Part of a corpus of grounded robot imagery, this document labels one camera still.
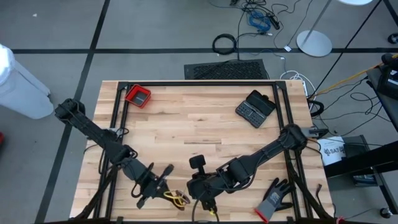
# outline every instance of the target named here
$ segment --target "white trash can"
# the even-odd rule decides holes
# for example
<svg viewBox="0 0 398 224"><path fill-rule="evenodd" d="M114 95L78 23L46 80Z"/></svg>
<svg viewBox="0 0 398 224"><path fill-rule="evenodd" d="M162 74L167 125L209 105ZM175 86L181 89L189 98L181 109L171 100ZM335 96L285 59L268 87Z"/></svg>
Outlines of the white trash can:
<svg viewBox="0 0 398 224"><path fill-rule="evenodd" d="M15 61L11 50L0 44L0 105L40 119L54 110L49 94L43 83Z"/></svg>

